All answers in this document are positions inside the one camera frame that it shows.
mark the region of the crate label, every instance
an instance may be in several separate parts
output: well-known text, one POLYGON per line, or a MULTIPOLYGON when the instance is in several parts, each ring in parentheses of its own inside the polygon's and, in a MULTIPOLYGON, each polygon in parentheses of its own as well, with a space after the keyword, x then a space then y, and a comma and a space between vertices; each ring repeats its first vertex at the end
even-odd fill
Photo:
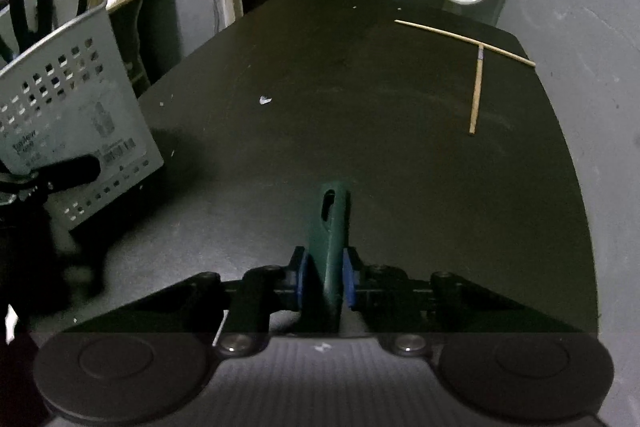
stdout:
POLYGON ((103 82, 82 90, 60 103, 57 114, 52 108, 39 126, 16 136, 12 149, 27 170, 87 153, 98 156, 105 170, 145 155, 144 140, 118 87, 103 82))

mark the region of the ribbed gray surface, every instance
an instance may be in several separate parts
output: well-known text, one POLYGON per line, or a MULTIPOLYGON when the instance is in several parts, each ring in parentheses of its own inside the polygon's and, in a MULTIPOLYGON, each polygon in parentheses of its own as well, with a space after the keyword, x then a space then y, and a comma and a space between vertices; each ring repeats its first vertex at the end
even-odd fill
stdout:
MULTIPOLYGON (((147 427, 508 427, 457 402, 429 365, 395 357, 375 339, 279 337, 228 360, 183 409, 147 427)), ((75 426, 62 419, 49 427, 75 426)), ((597 427, 593 419, 566 427, 597 427)))

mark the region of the black round pad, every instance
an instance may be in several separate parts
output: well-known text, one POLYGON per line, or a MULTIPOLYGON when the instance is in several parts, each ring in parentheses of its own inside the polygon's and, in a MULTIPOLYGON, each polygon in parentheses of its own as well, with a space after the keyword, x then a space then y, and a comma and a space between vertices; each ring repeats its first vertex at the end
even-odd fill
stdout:
POLYGON ((209 376, 209 348, 191 333, 60 333, 34 362, 40 394, 59 415, 131 425, 167 415, 209 376))
POLYGON ((613 381, 609 353, 586 333, 461 333, 438 368, 463 401, 523 422, 596 412, 613 381))

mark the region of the metal screw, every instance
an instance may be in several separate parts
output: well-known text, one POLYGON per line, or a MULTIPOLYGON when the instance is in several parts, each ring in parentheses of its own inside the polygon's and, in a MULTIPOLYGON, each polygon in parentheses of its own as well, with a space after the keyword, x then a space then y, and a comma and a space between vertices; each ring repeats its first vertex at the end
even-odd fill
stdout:
POLYGON ((420 335, 406 333, 396 338, 396 347, 403 353, 415 353, 427 346, 427 341, 420 335))
POLYGON ((251 337, 244 333, 231 333, 229 335, 225 335, 220 340, 220 347, 222 349, 236 355, 242 355, 247 352, 251 348, 252 344, 253 341, 251 340, 251 337))

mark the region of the white debris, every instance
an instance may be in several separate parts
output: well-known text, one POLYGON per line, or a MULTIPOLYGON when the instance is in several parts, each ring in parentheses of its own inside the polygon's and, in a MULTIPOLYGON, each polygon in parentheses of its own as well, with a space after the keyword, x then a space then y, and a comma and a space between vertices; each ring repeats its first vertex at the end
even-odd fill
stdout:
POLYGON ((318 352, 318 353, 324 353, 325 351, 328 351, 329 349, 331 349, 333 346, 331 344, 327 344, 326 342, 323 342, 322 344, 318 344, 317 346, 314 346, 314 349, 318 352))
POLYGON ((18 315, 9 305, 6 317, 4 318, 4 327, 6 332, 6 343, 9 344, 15 337, 15 325, 18 323, 18 315))

